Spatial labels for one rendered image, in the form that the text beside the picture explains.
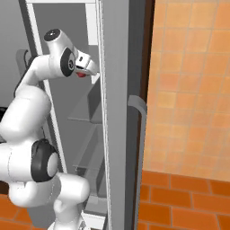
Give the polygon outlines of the grey fridge door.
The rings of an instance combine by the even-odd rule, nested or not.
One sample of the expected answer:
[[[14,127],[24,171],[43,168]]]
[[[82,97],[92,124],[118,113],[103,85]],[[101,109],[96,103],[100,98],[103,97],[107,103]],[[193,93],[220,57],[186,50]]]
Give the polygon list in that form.
[[[20,80],[16,52],[28,47],[18,0],[0,0],[0,106],[12,101]]]
[[[153,0],[97,0],[109,230],[137,230],[146,20]]]

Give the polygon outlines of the glass fridge shelf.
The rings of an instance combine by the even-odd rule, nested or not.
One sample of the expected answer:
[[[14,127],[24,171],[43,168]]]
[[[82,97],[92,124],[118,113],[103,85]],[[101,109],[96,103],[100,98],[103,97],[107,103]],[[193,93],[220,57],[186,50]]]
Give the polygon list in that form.
[[[98,83],[89,88],[68,118],[102,124],[101,87]]]
[[[80,151],[77,153],[73,166],[87,168],[98,145],[103,144],[103,131],[101,125],[92,126],[88,132]]]

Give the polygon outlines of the white fridge door bin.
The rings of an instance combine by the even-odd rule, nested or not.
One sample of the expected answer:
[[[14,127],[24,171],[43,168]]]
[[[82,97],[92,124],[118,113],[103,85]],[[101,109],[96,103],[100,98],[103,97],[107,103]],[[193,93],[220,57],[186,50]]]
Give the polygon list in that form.
[[[107,213],[107,199],[90,196],[82,211],[82,217],[87,227],[106,230]]]
[[[98,37],[97,37],[97,19],[96,19],[95,4],[86,4],[85,13],[86,13],[88,44],[90,46],[97,46]]]

